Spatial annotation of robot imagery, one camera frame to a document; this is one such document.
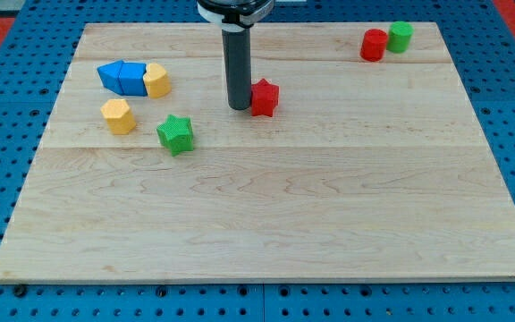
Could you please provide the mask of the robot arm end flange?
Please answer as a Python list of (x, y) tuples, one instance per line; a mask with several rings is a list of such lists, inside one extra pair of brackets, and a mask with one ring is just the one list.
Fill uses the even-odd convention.
[(243, 29), (263, 20), (274, 5), (275, 0), (197, 0), (198, 13), (205, 20)]

